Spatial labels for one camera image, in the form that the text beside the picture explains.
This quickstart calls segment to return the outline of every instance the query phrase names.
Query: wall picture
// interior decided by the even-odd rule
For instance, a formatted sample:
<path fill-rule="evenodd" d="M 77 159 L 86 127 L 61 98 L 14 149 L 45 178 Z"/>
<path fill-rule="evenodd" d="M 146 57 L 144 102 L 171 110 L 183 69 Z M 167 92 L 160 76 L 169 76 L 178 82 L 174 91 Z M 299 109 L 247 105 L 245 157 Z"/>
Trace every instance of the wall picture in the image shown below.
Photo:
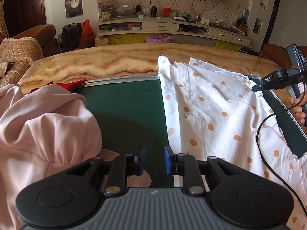
<path fill-rule="evenodd" d="M 259 18 L 256 19 L 253 33 L 260 34 L 262 23 L 263 23 L 262 20 L 260 20 Z"/>
<path fill-rule="evenodd" d="M 65 0 L 66 18 L 83 15 L 82 0 Z"/>

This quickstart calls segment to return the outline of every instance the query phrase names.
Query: marble table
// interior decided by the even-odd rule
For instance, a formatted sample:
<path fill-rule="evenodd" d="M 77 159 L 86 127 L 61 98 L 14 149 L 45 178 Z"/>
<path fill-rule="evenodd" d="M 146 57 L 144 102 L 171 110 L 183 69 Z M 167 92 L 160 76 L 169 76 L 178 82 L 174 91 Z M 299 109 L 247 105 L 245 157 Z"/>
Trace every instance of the marble table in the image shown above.
<path fill-rule="evenodd" d="M 19 81 L 24 93 L 36 87 L 54 83 L 68 83 L 80 79 L 99 79 L 146 73 L 157 73 L 158 56 L 165 55 L 170 62 L 188 63 L 190 57 L 210 62 L 232 72 L 264 77 L 276 70 L 275 63 L 245 53 L 213 47 L 184 44 L 122 44 L 93 47 L 61 53 L 33 63 Z M 289 93 L 277 90 L 286 106 Z"/>

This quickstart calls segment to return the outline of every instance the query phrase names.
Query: finger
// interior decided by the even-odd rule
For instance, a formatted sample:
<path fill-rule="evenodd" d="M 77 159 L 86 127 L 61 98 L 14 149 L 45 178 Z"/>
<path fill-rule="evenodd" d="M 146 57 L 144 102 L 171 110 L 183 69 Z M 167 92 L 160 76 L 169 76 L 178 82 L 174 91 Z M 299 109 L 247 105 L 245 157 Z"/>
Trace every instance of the finger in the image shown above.
<path fill-rule="evenodd" d="M 303 112 L 303 108 L 300 107 L 300 106 L 296 106 L 296 107 L 293 108 L 293 111 L 294 111 L 295 113 L 301 113 L 301 112 Z"/>
<path fill-rule="evenodd" d="M 290 97 L 290 98 L 289 98 L 289 103 L 290 103 L 291 105 L 294 105 L 294 104 L 295 104 L 295 99 L 292 98 L 292 97 Z"/>
<path fill-rule="evenodd" d="M 300 94 L 300 96 L 295 100 L 295 103 L 298 103 L 303 97 L 303 94 Z M 302 100 L 301 103 L 298 104 L 298 106 L 304 105 L 307 103 L 307 93 L 305 94 L 304 99 Z"/>
<path fill-rule="evenodd" d="M 306 114 L 305 113 L 296 113 L 295 117 L 300 120 L 300 119 L 305 119 L 306 118 Z"/>
<path fill-rule="evenodd" d="M 305 124 L 305 119 L 301 119 L 298 121 L 298 124 L 301 125 L 301 126 L 304 126 Z"/>

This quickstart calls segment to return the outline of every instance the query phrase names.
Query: door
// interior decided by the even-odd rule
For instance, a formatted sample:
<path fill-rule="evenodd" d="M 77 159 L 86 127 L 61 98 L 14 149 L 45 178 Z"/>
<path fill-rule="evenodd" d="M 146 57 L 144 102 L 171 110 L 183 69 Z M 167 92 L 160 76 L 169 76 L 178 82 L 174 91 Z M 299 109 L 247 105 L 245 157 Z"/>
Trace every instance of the door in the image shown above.
<path fill-rule="evenodd" d="M 275 0 L 275 2 L 274 2 L 271 19 L 270 19 L 270 22 L 269 22 L 267 33 L 266 33 L 266 35 L 263 39 L 261 50 L 263 49 L 264 44 L 268 43 L 269 40 L 270 40 L 272 31 L 273 31 L 273 28 L 274 28 L 275 20 L 276 20 L 276 17 L 277 17 L 277 13 L 278 13 L 279 3 L 280 3 L 280 0 Z"/>
<path fill-rule="evenodd" d="M 4 0 L 3 10 L 10 37 L 47 23 L 44 0 Z"/>

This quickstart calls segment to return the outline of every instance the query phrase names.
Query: purple stool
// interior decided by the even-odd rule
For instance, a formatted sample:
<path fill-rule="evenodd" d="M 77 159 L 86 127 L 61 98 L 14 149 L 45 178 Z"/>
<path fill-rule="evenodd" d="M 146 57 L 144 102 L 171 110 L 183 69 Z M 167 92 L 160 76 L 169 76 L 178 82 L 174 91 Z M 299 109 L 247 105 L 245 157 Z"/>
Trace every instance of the purple stool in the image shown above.
<path fill-rule="evenodd" d="M 147 36 L 146 43 L 175 43 L 175 39 L 170 35 L 150 34 Z"/>

